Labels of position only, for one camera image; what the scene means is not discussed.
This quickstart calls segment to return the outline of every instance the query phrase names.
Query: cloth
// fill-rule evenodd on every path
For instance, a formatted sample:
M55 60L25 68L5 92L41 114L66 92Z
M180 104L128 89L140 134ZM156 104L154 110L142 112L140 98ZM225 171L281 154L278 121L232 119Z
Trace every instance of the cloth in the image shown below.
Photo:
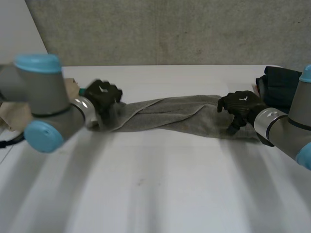
M79 96L79 86L74 79L65 79L65 87L69 100ZM0 124L3 120L5 127L11 131L24 131L33 117L28 103L24 102L3 102L0 107Z
M265 75L256 79L260 98L270 107L288 113L302 72L280 67L266 67Z
M217 112L220 96L198 95L149 100L125 104L119 109L116 132L136 132L165 129L215 138L256 138L250 124L242 127L234 136L226 130L233 120L228 112ZM98 125L92 130L100 131Z

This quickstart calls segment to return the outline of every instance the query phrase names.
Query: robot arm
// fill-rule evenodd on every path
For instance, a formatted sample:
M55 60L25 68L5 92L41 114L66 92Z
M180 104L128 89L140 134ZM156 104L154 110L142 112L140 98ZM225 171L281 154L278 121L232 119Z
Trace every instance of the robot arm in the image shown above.
M253 125L260 140L276 146L298 164L311 170L311 66L299 79L289 114L269 108L254 93L229 93L218 102L218 112L224 108L235 117L228 128L234 134L246 122Z
M18 56L0 75L2 101L28 102L34 119L24 137L39 152L53 152L84 125L101 121L101 114L122 96L116 86L96 80L84 96L70 102L55 55Z

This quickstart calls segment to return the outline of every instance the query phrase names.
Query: white wall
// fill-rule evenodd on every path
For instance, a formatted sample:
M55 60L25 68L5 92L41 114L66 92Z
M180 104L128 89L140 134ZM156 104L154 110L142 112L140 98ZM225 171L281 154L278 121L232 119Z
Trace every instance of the white wall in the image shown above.
M24 0L1 0L0 64L20 53L47 53Z

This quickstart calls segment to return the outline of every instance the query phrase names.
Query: concrete wall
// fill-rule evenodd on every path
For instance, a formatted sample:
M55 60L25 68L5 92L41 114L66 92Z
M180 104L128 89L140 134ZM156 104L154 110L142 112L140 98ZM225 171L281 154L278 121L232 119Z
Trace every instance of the concrete wall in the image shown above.
M67 66L311 63L310 0L26 0Z

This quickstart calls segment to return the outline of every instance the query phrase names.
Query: table surface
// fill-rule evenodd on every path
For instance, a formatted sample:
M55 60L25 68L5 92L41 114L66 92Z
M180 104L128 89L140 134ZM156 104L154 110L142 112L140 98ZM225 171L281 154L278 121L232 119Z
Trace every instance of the table surface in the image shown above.
M265 66L65 67L130 103L252 90ZM1 138L12 133L5 132ZM53 154L1 151L0 232L309 233L311 172L276 148L150 130L82 129Z

